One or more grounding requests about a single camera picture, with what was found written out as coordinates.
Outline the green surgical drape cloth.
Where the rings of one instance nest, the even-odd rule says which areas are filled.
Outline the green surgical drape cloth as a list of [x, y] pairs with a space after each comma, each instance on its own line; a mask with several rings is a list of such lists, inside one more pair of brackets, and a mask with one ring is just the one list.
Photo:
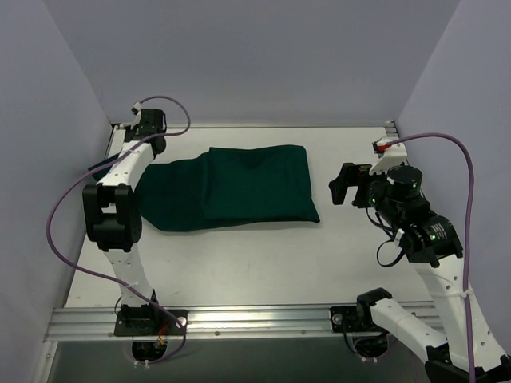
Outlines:
[[[96, 165], [97, 181], [118, 156]], [[307, 151], [297, 145], [210, 148], [194, 159], [153, 161], [134, 194], [141, 220], [160, 231], [320, 221], [312, 199]]]

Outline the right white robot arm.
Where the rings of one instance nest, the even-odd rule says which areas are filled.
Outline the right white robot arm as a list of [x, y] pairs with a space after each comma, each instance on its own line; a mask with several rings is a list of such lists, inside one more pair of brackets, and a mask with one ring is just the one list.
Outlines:
[[357, 189], [353, 205], [372, 207], [381, 228], [400, 248], [424, 282], [442, 324], [437, 331], [406, 311], [383, 288], [357, 297], [355, 320], [363, 329], [379, 327], [396, 337], [424, 363], [432, 382], [505, 382], [510, 356], [493, 336], [470, 286], [463, 284], [464, 257], [451, 222], [420, 194], [422, 173], [404, 164], [381, 175], [370, 165], [345, 163], [329, 183], [335, 205], [347, 189]]

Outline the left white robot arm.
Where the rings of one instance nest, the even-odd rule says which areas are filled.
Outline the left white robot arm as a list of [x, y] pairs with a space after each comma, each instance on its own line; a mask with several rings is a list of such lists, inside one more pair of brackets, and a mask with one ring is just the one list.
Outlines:
[[146, 278], [137, 243], [142, 220], [134, 189], [145, 169], [166, 148], [166, 116], [159, 109], [140, 109], [126, 129], [117, 162], [110, 164], [96, 184], [82, 192], [89, 240], [109, 260], [113, 275], [123, 282], [118, 320], [142, 334], [153, 334], [161, 324], [160, 312], [148, 303], [156, 293]]

